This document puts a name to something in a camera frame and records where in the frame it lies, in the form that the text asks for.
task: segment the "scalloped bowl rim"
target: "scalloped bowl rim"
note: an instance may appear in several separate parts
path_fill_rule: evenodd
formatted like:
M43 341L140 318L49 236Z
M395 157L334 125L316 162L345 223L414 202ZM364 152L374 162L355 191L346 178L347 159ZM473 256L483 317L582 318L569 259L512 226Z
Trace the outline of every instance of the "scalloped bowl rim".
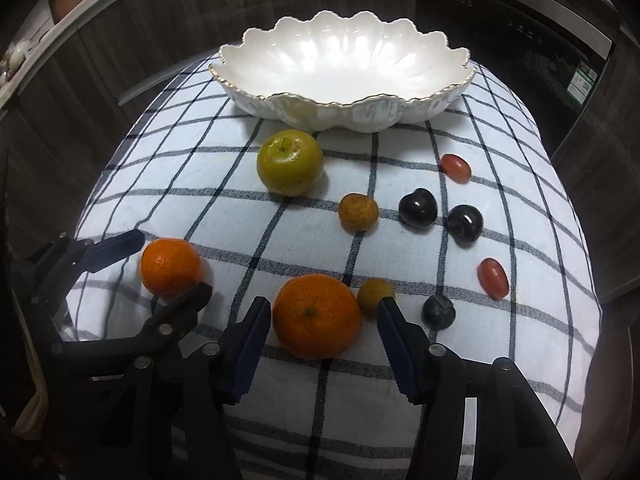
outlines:
M224 48L226 48L226 47L233 47L233 48L240 48L240 47L242 47L242 46L244 45L244 41L245 41L245 39L246 39L246 35L247 35L247 33L248 33L249 31L251 31L251 30L260 30L261 32L266 32L266 33L268 33L268 32L272 32L272 31L274 31L274 30L278 27L278 25L280 24L280 22L281 22L282 20L295 20L295 21L297 21L297 22L299 22L299 23L308 23L308 22L311 22L313 19L315 19L315 18L316 18L316 16L318 16L319 14L322 14L322 13L325 13L325 14L327 14L327 13L331 13L331 14L333 14L334 16L336 16L337 18L339 18L339 19L341 19L341 20L350 20L350 18L343 18L343 17L339 16L338 14L336 14L335 12L333 12L332 10L321 10L321 11L319 11L318 13L316 13L316 15L315 15L314 17L312 17L312 18L311 18L311 20L299 20L299 19L297 19L297 18L294 18L293 16L283 16L282 18L280 18L280 19L276 22L276 24L274 25L274 27L273 27L273 28L270 28L269 30L263 30L262 28L257 28L257 27L251 27L251 28L248 28L248 29L244 32L244 34L242 35L242 41L241 41L241 43L240 43L240 44L237 44L237 45L236 45L236 44L228 44L228 43L227 43L227 44L224 44L224 45L220 46L220 48L218 49L218 55L220 56L220 59L222 60L222 64L225 64L225 57L224 57L224 55L223 55L223 53L222 53L223 49L224 49ZM369 10L361 10L360 12L357 12L356 14L354 14L354 15L352 16L352 18L354 18L355 16L358 16L358 15L360 15L360 14L370 14L370 15L371 15L371 16L373 16L376 20L378 20L381 24L382 24L382 23L391 24L391 23L400 22L400 21L409 22L409 23L411 23L411 26L414 28L414 31L416 32L416 34L420 34L420 35L422 35L422 36L426 36L426 35L428 35L428 34L437 34L437 33L439 33L439 34L441 34L441 35L442 35L442 37L444 38L444 46L445 46L445 48L446 48L447 50L450 50L450 51L453 51L453 50L454 50L454 49L452 49L452 48L450 48L450 47L449 47L449 38L447 38L447 35L446 35L444 32L442 32L441 30L432 30L431 32L427 32L427 33L420 32L420 31L415 27L415 23L414 23L414 22L412 22L411 20L409 20L408 18L398 18L397 20L393 20L392 22L383 22L382 20L380 20L380 19L379 19L379 17L377 17L373 12L370 12ZM463 48L464 50L466 50L465 62L462 64L462 66L463 66L463 67L467 67L467 66L468 66L468 64L469 64L469 59L470 59L471 53L470 53L469 49L468 49L468 48L466 48L466 47L460 47L460 48ZM267 101L267 100L272 99L272 98L278 98L278 97L289 97L289 98L296 98L296 99L300 99L300 100L306 101L306 102L308 102L308 103L315 104L316 106L319 106L319 107L340 107L340 108L343 108L343 107L351 107L351 106L355 106L355 105L363 104L363 103L368 102L368 101L373 101L373 100L381 99L381 98L397 99L397 100L399 100L399 101L402 101L402 102L405 102L405 103L408 103L408 104L414 104L414 103L417 103L417 102L423 102L423 103L425 103L425 102L428 102L428 101L430 101L431 99L433 99L433 98L435 98L435 97L437 97L437 96L439 96L439 95L444 94L445 92L449 92L450 90L453 90L454 88L459 88L459 87L461 87L461 86L466 85L467 83L469 83L469 82L473 79L473 77L476 75L476 71L477 71L476 67L472 65L472 67L471 67L471 72L470 72L470 73L469 73L469 75L464 79L464 81L459 82L459 83L452 83L452 84L450 84L450 85L448 85L448 86L446 86L446 87L444 87L444 88L442 88L442 89L440 89L440 90L438 90L438 91L436 91L436 92L431 93L431 94L430 94L430 95L428 95L427 97L414 97L414 98L411 98L411 99L404 99L404 98L402 98L402 97L400 97L400 96L398 96L398 95L394 95L394 94L376 94L376 95L366 96L366 97L363 97L363 98L361 98L361 99L357 99L357 100L352 101L352 102L350 102L350 103L339 103L339 102L336 102L336 101L332 101L332 102L329 102L329 103L319 103L318 101L315 101L315 100L313 100L313 99L311 99L311 98L304 97L304 96L302 96L302 95L300 95L300 94L292 94L292 93L290 93L290 92L278 92L278 93L270 94L270 95L268 95L268 96L265 96L265 95L254 95L254 94L250 94L249 92L247 92L247 91L245 91L245 90L241 89L240 87L238 87L238 86L234 85L232 82L230 82L230 81L228 81L227 79L225 79L224 77L222 77L222 76L221 76L221 75L216 71L216 66L217 66L217 65L215 65L215 64L213 64L213 63L210 63L210 64L209 64L209 72L211 73L211 75L213 76L213 78L214 78L218 83L220 83L222 86L225 86L225 87L227 87L227 88L230 88L230 89L232 89L232 90L235 90L236 92L239 92L239 93L240 93L240 94L242 94L244 97L247 97L247 98L249 98L249 99L260 99L261 101Z

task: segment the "oven door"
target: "oven door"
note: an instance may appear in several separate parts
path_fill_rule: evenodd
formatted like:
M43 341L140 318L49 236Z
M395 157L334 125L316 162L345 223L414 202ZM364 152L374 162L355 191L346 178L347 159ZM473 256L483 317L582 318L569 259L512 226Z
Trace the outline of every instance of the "oven door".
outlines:
M418 30L467 47L524 101L553 155L586 104L605 60L552 20L514 0L417 0Z

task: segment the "small round fruit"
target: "small round fruit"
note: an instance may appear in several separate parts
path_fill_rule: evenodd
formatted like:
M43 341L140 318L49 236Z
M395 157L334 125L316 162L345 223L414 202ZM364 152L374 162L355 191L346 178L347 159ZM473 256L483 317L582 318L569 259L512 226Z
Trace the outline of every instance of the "small round fruit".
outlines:
M360 193L349 193L338 204L338 216L347 231L366 231L378 221L380 210L375 200Z
M461 244L478 240L483 225L482 214L472 205L457 205L447 216L447 231Z
M273 329L282 345L303 359L328 359L344 352L360 329L353 293L324 274L289 280L273 302Z
M422 306L422 320L434 330L449 328L455 319L453 302L444 294L431 294Z
M447 153L440 159L442 171L454 182L466 184L471 178L471 167L460 156Z
M382 298L395 298L394 290L387 280L382 278L369 278L358 291L358 305L362 313L367 317L376 317L378 304Z
M501 300L509 293L509 280L500 262L485 258L478 265L478 280L490 298Z
M160 298L175 298L202 277L198 251L178 238L158 238L140 258L140 278L146 289Z
M298 196L322 175L322 148L299 130L283 130L269 137L258 152L256 169L263 184L284 196Z
M423 187L403 196L398 205L400 219L407 225L425 229L438 215L438 204L433 195Z

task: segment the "black plum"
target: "black plum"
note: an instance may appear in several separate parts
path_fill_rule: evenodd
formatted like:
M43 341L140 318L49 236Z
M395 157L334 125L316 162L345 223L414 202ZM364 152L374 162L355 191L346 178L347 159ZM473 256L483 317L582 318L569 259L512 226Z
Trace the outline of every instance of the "black plum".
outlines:
M472 205L457 205L447 216L447 231L461 244L478 240L483 225L482 213Z
M401 198L398 205L400 219L411 227L425 229L438 215L438 204L433 195L423 187Z
M422 307L422 320L434 330L449 328L456 319L453 302L444 294L431 294Z

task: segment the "white checkered cloth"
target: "white checkered cloth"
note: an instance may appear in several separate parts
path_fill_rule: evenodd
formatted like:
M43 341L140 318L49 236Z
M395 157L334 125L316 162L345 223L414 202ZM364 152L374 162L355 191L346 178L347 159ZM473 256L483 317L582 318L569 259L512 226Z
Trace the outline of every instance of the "white checkered cloth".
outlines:
M147 240L195 245L214 295L183 350L216 339L255 296L273 301L300 274L324 272L354 293L370 276L386 278L417 324L424 300L444 290L457 317L431 338L463 358L513 359L573 451L600 311L580 226L522 101L479 66L468 91L430 123L370 135L320 132L325 177L307 197L283 200L267 193L255 159L286 125L234 106L212 81L209 62L179 75L135 124L77 232L101 240L137 227ZM438 172L445 153L471 165L468 184ZM397 217L399 199L417 187L429 189L440 209L421 234ZM350 192L380 206L380 221L364 236L338 222L337 204ZM484 232L469 249L442 227L448 210L465 203L484 215ZM476 268L488 256L510 278L511 293L500 301L478 283ZM139 259L78 281L67 299L80 339L134 335L156 309L140 283ZM322 362L291 356L272 331L251 391L226 414L245 478L261 479L404 478L420 422L372 322L347 351ZM475 422L469 401L460 478L470 477Z

